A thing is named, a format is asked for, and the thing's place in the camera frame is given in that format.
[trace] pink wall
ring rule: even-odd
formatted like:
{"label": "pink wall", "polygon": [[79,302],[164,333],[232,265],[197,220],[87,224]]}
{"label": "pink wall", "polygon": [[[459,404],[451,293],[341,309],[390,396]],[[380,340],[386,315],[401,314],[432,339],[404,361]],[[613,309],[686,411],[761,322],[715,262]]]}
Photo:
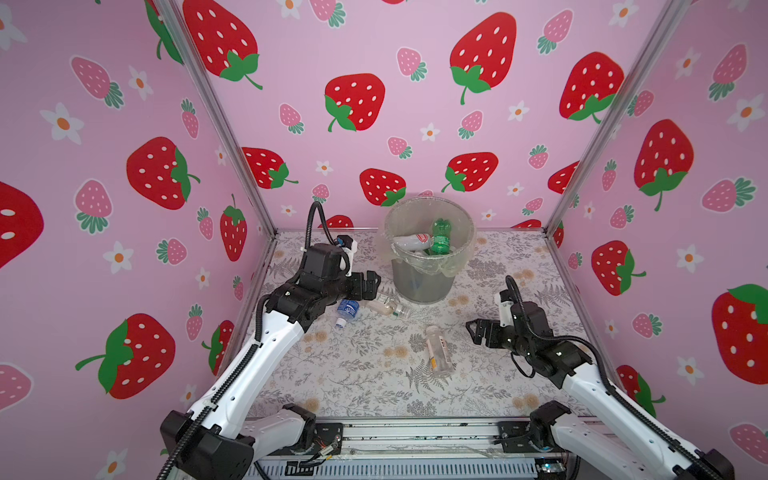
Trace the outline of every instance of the pink wall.
{"label": "pink wall", "polygon": [[[546,223],[561,198],[551,188],[562,191],[565,182],[556,183],[567,181],[596,128],[592,117],[567,117],[582,95],[618,89],[664,3],[527,2],[499,13],[501,2],[471,0],[177,1],[283,228],[302,226],[319,185],[329,216],[356,227],[377,227],[386,214],[378,205],[393,204],[403,186],[405,197],[447,186],[445,196],[483,227]],[[473,65],[479,78],[463,71]],[[467,90],[461,104],[464,85],[481,93]],[[531,154],[538,145],[547,150]],[[467,166],[473,158],[480,168]],[[451,185],[448,166],[470,175],[449,175]]]}
{"label": "pink wall", "polygon": [[[650,106],[640,93],[566,215],[560,254],[613,363],[645,380],[638,400],[737,478],[765,478],[768,5],[747,3],[689,8],[641,88]],[[629,252],[645,276],[629,276]]]}
{"label": "pink wall", "polygon": [[[185,67],[166,48],[157,58],[145,4],[66,3],[0,5],[0,477],[154,478],[160,423],[214,381],[201,342],[237,321],[233,279],[247,291],[266,236],[232,165],[217,161],[219,138]],[[75,55],[103,71],[82,60],[73,71]],[[104,99],[105,75],[119,109]],[[134,153],[156,137],[170,140]],[[186,202],[174,145],[200,178]],[[247,225],[237,261],[220,235],[231,194]],[[163,239],[186,253],[171,241],[168,263],[159,261]],[[194,305],[202,325],[190,341]]]}

